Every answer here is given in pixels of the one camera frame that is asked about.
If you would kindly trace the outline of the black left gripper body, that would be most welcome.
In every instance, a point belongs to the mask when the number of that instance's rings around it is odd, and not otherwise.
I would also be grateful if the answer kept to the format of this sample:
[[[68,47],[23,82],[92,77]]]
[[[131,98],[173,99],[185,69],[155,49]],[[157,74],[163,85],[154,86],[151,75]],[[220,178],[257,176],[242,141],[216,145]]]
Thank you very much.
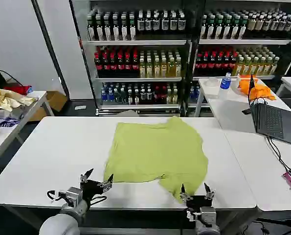
[[[87,204],[91,204],[91,201],[94,201],[94,204],[104,201],[104,196],[101,193],[101,188],[99,184],[101,182],[91,181],[84,184],[80,183],[82,190],[82,199],[86,201]]]

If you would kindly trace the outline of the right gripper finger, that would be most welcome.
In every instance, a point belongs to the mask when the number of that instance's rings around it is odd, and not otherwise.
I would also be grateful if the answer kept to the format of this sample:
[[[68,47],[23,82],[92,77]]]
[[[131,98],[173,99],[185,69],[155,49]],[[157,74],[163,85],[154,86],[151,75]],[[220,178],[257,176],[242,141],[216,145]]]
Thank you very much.
[[[206,183],[204,183],[204,188],[205,188],[205,191],[206,191],[206,194],[205,194],[205,199],[214,199],[215,197],[215,191],[212,190],[210,188],[210,186],[208,186]]]
[[[192,200],[192,196],[186,192],[184,184],[181,185],[179,197],[182,201]]]

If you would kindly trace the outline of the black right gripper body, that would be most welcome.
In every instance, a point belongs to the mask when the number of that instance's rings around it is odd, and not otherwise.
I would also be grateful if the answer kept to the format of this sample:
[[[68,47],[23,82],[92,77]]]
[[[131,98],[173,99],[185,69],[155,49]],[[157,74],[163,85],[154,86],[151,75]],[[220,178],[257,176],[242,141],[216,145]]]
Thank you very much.
[[[214,195],[192,195],[186,198],[186,206],[189,212],[200,212],[201,208],[212,207]]]

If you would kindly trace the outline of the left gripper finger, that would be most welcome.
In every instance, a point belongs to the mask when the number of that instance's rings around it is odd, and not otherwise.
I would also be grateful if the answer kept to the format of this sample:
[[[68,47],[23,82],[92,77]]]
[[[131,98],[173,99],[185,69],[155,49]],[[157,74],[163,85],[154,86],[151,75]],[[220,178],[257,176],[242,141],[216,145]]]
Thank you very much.
[[[92,168],[92,169],[88,170],[85,174],[81,174],[81,176],[80,176],[80,183],[81,184],[84,184],[84,183],[87,183],[87,182],[91,182],[89,177],[92,174],[93,170],[94,169]]]
[[[108,178],[107,181],[104,181],[99,184],[102,194],[109,191],[112,188],[112,182],[113,182],[113,174]]]

